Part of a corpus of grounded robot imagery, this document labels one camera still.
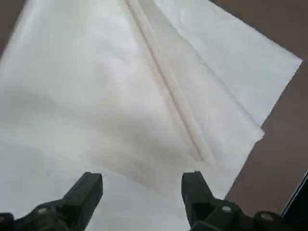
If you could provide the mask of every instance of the white cloth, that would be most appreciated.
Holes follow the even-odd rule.
[[[224,197],[262,133],[179,44],[186,59],[164,55],[167,67],[180,65],[181,88],[194,67],[195,77],[210,73],[187,85],[187,104],[170,95],[123,0],[29,0],[0,63],[1,209],[22,216],[63,196],[84,171],[105,183],[89,230],[187,230],[187,170],[201,170]]]

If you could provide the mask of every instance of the table surface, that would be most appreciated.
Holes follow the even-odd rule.
[[[24,1],[0,1],[0,53]],[[303,59],[227,195],[250,215],[261,209],[280,213],[308,169],[308,1],[211,1]]]

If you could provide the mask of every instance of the white fabric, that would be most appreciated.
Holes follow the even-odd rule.
[[[174,59],[161,40],[168,60],[157,67],[123,0],[27,2],[0,63],[3,211],[22,216],[58,199],[84,171],[104,174],[88,230],[187,230],[183,171],[201,170],[226,195],[262,133],[168,33],[188,56]],[[181,78],[180,95],[190,72],[199,77],[186,81],[186,102],[170,95],[161,66]]]
[[[155,0],[261,126],[302,60],[208,0]]]

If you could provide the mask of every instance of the brown table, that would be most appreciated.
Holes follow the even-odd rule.
[[[280,212],[308,169],[308,1],[212,0],[303,59],[227,198],[248,214]],[[0,1],[0,52],[24,0]]]

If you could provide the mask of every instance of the screw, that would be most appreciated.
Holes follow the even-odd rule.
[[[47,208],[40,208],[39,210],[38,210],[38,214],[39,215],[43,215],[43,214],[45,214],[47,212]]]
[[[226,213],[230,213],[232,211],[232,209],[229,206],[224,206],[221,209],[222,209],[222,211],[224,211]]]
[[[269,213],[262,213],[262,214],[261,214],[261,218],[262,218],[263,220],[274,220],[274,218],[272,217],[272,215],[269,214]]]

